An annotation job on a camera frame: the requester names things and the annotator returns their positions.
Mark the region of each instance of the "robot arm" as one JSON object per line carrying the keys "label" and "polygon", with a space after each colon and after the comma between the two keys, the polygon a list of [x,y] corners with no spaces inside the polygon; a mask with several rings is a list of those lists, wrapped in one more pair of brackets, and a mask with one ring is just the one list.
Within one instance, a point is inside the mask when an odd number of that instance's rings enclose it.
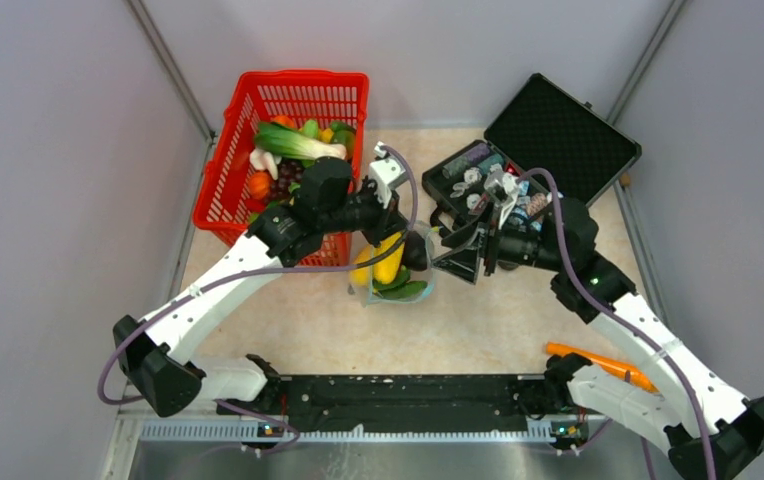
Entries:
{"label": "robot arm", "polygon": [[[121,369],[159,416],[175,415],[200,397],[255,399],[267,383],[260,365],[248,359],[229,366],[193,358],[211,331],[259,288],[319,250],[325,234],[361,231],[378,245],[406,228],[394,191],[405,171],[381,145],[377,154],[383,158],[370,164],[368,177],[353,193],[348,193],[348,163],[318,159],[305,171],[293,203],[263,212],[188,289],[140,320],[126,316],[117,322],[113,333],[119,346],[145,322],[172,310],[135,337],[120,357]],[[244,274],[262,269],[267,273]]]}
{"label": "robot arm", "polygon": [[[368,178],[353,193],[347,193],[352,172],[345,162],[319,160],[306,170],[292,205],[262,213],[191,287],[144,318],[127,316],[115,325],[119,346],[144,322],[172,310],[136,336],[120,357],[121,369],[159,416],[178,413],[198,396],[246,402],[259,397],[274,375],[265,363],[242,360],[231,369],[194,363],[199,344],[256,290],[317,251],[324,234],[361,231],[370,243],[378,244],[406,227],[394,191],[404,180],[403,167],[387,158],[383,149],[377,147],[377,153],[380,158],[370,164]],[[705,478],[700,425],[689,392],[667,363],[672,361],[686,373],[701,406],[718,478],[735,477],[764,450],[764,397],[747,399],[703,365],[659,321],[632,282],[596,252],[598,227],[585,205],[563,199],[563,231],[573,271],[599,303],[653,339],[661,351],[653,351],[632,331],[594,308],[564,270],[552,212],[544,214],[541,233],[502,229],[515,203],[515,187],[502,172],[489,176],[488,195],[477,206],[474,220],[444,239],[443,245],[451,250],[435,258],[433,268],[470,283],[476,283],[483,267],[486,276],[492,274],[498,261],[558,272],[551,282],[557,299],[626,352],[660,394],[623,382],[572,354],[551,359],[545,372],[555,403],[605,414],[667,453],[683,478]],[[260,269],[269,270],[255,276],[243,273]]]}
{"label": "robot arm", "polygon": [[579,355],[551,359],[545,373],[559,404],[600,412],[646,438],[665,452],[683,478],[706,478],[700,426],[689,392],[668,357],[687,377],[709,432],[717,478],[732,479],[764,450],[764,397],[750,400],[706,367],[650,309],[635,285],[614,264],[596,252],[598,227],[584,204],[561,200],[563,231],[570,263],[588,292],[616,316],[660,345],[647,342],[586,301],[572,284],[559,253],[555,217],[544,214],[542,233],[503,230],[515,188],[498,178],[486,181],[481,212],[467,226],[444,239],[451,247],[433,260],[433,267],[475,283],[498,261],[558,272],[551,282],[557,299],[586,324],[625,352],[656,385],[658,395],[616,378]]}

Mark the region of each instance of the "speckled surface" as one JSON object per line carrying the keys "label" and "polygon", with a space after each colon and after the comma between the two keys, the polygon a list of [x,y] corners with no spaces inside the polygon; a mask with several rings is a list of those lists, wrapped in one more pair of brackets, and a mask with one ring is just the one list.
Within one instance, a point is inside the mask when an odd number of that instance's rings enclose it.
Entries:
{"label": "speckled surface", "polygon": [[[379,130],[365,133],[364,156],[382,140],[420,175],[482,129]],[[400,187],[403,211],[411,208]],[[434,203],[419,188],[418,219]],[[599,251],[639,285],[635,259],[614,193],[592,207]],[[353,251],[364,244],[356,235]],[[197,231],[183,279],[189,285],[228,248]],[[346,293],[347,274],[285,275],[245,302],[202,344],[199,353],[240,358],[256,353],[280,373],[528,373],[541,372],[547,341],[624,357],[555,300],[553,274],[519,268],[480,278],[474,287],[438,274],[432,295],[414,305],[372,305]]]}

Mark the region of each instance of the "green onion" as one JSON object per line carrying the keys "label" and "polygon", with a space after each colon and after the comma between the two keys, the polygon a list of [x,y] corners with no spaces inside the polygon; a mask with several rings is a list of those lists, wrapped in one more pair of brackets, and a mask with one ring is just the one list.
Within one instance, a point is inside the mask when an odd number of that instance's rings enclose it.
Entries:
{"label": "green onion", "polygon": [[329,145],[270,122],[258,124],[258,134],[253,142],[256,147],[273,155],[297,160],[317,160],[320,157],[347,158],[347,149],[343,145]]}

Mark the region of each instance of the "yellow bell pepper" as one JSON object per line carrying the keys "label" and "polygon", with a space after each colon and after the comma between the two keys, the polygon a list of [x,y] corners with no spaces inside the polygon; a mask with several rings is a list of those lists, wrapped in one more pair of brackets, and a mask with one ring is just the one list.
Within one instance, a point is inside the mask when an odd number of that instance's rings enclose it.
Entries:
{"label": "yellow bell pepper", "polygon": [[[402,237],[401,233],[395,233],[380,243],[379,248],[376,249],[377,254],[382,254],[388,251],[397,240]],[[386,257],[381,262],[370,266],[359,268],[350,272],[350,283],[359,287],[367,287],[370,285],[370,269],[373,269],[373,279],[379,283],[387,284],[394,281],[397,278],[397,272],[400,271],[400,262],[403,260],[403,251],[405,250],[405,242],[403,242],[397,250]],[[353,265],[366,262],[370,260],[374,253],[373,245],[367,245],[353,260]]]}
{"label": "yellow bell pepper", "polygon": [[335,135],[335,132],[332,131],[331,128],[327,128],[325,130],[321,130],[317,134],[317,139],[320,140],[323,143],[329,143],[332,141],[332,136]]}

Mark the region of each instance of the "white wall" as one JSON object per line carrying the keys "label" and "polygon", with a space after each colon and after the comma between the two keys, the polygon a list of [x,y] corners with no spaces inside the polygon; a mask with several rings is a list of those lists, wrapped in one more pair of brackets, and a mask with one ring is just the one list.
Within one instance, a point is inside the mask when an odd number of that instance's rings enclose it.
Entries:
{"label": "white wall", "polygon": [[111,327],[167,293],[203,153],[123,2],[0,1],[0,479],[98,474]]}
{"label": "white wall", "polygon": [[370,76],[368,123],[487,126],[541,71],[605,114],[668,0],[145,0],[215,129],[249,70]]}
{"label": "white wall", "polygon": [[764,2],[689,5],[619,126],[674,329],[764,395]]}

